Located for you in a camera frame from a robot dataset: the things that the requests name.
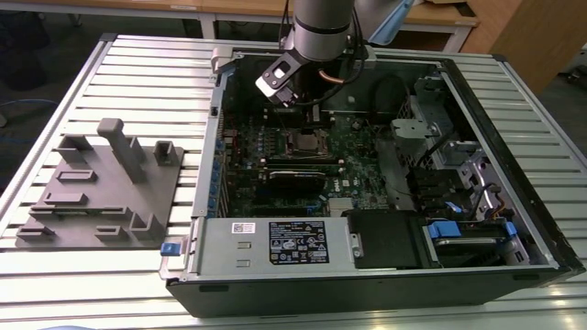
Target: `blue latch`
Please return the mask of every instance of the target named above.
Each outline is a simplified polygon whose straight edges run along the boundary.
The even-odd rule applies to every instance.
[[[164,243],[162,244],[162,256],[180,256],[182,255],[182,244],[179,243]]]
[[[506,222],[506,224],[503,226],[506,228],[508,236],[514,237],[518,234],[518,230],[515,229],[514,223]]]
[[[456,204],[452,203],[451,201],[446,201],[444,204],[448,205],[448,207],[452,209],[454,212],[463,213],[463,209],[459,206],[456,206]]]
[[[440,237],[460,237],[460,229],[456,225],[456,221],[436,221],[427,227],[432,239]]]

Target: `motherboard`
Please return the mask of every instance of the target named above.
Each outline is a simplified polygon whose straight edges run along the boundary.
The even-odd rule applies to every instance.
[[[327,126],[304,128],[291,113],[264,105],[263,115],[230,114],[230,217],[328,217],[388,208],[371,126],[354,114],[323,113]]]

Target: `barcode sticker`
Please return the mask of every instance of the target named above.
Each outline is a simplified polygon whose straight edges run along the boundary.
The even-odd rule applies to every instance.
[[[182,9],[182,10],[196,10],[198,8],[192,5],[171,5],[172,9]]]
[[[232,222],[234,234],[254,234],[255,222]]]

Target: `cable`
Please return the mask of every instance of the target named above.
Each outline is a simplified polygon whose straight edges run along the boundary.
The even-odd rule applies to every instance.
[[[471,212],[467,215],[467,220],[458,221],[459,223],[478,223],[478,222],[484,221],[484,219],[482,219],[482,220],[474,220],[474,219],[475,219],[475,216],[478,215],[478,208],[479,208],[480,200],[483,199],[483,194],[486,193],[486,190],[490,189],[492,186],[498,186],[498,185],[494,182],[488,182],[482,187],[480,192],[478,193],[478,195],[475,197],[474,207],[471,208]]]
[[[6,102],[6,103],[0,104],[0,107],[4,107],[7,105],[12,105],[15,103],[51,103],[55,106],[59,105],[59,103],[56,103],[55,101],[31,98],[31,99],[15,100],[15,101]]]
[[[282,35],[283,35],[283,22],[286,21],[286,17],[287,17],[287,22],[290,24],[290,0],[286,0],[286,6],[283,7],[282,23],[279,25],[279,39],[278,39],[279,49],[283,49],[282,48]]]
[[[363,46],[364,46],[363,31],[362,31],[360,23],[359,23],[359,15],[356,14],[355,9],[352,11],[352,21],[354,21],[354,30],[355,30],[355,45],[354,45],[354,54],[352,54],[351,60],[348,62],[350,69],[352,69],[352,65],[355,63],[356,57],[359,56],[359,51],[363,50]],[[336,93],[339,93],[339,91],[342,90],[344,85],[351,84],[359,78],[364,68],[366,68],[366,57],[362,56],[359,69],[354,72],[354,74],[350,77],[347,77],[343,84],[336,85],[331,90],[328,90],[324,93],[324,95],[319,99],[310,101],[310,102],[299,102],[299,103],[295,103],[295,105],[298,105],[300,107],[308,107],[308,106],[312,106],[312,105],[316,105],[316,104],[324,102]]]
[[[402,190],[399,190],[399,189],[396,189],[396,187],[391,187],[391,186],[388,186],[392,190],[395,190],[395,192],[396,193],[400,193],[400,194],[403,194],[403,195],[406,195],[406,196],[410,196],[410,197],[415,197],[415,195],[412,195],[412,194],[410,194],[410,193],[407,193],[407,192],[403,192]]]
[[[499,206],[494,210],[494,212],[491,212],[487,219],[494,219],[494,217],[499,215],[499,212],[502,212],[506,209],[506,201],[502,199],[498,192],[495,193],[495,199],[499,201]]]
[[[0,142],[10,142],[10,143],[18,143],[18,144],[30,144],[34,143],[36,140],[23,140],[23,139],[15,139],[12,137],[0,136]]]
[[[436,151],[438,148],[442,147],[444,143],[447,143],[448,139],[451,138],[452,134],[455,133],[455,128],[452,128],[440,138],[439,141],[434,144],[432,148],[430,148],[426,153],[422,155],[420,159],[415,163],[415,167],[419,167],[422,162],[432,155],[432,153]]]
[[[250,24],[250,22],[244,22],[244,23],[238,23],[235,21],[227,21],[230,26],[247,26]]]

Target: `gray plastic part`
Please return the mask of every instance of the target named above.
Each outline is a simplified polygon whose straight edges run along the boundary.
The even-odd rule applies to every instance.
[[[83,192],[51,192],[47,194],[44,200],[48,205],[86,205],[88,202],[88,196]]]
[[[135,213],[131,220],[131,232],[139,240],[154,241],[158,237],[166,235],[166,228],[162,227],[155,214],[151,214],[147,222],[144,222]]]
[[[154,149],[155,159],[159,166],[176,166],[179,164],[178,153],[175,152],[174,142],[158,141]]]
[[[92,170],[66,170],[58,173],[60,182],[94,182],[98,178]]]
[[[27,241],[51,241],[55,237],[55,232],[48,229],[46,226],[35,227],[35,228],[22,228],[19,231],[19,235],[27,239]]]
[[[91,146],[84,136],[63,137],[60,152],[71,157],[59,164],[31,207],[31,218],[16,234],[19,248],[160,247],[184,150],[171,142],[142,148],[120,128],[119,120],[102,125],[116,148]],[[131,181],[120,159],[136,162],[146,181]]]
[[[94,236],[100,241],[124,241],[128,238],[127,232],[119,225],[98,225]]]
[[[82,156],[82,151],[92,150],[92,145],[90,144],[86,136],[67,135],[55,150],[59,152],[63,160],[66,160],[67,163],[86,163],[84,156]]]
[[[131,181],[136,184],[147,180],[146,171],[140,167],[140,161],[135,156],[127,137],[122,132],[124,125],[124,122],[118,118],[102,119],[99,135],[108,140],[110,146],[112,147],[112,153],[116,156],[122,167],[127,171]]]

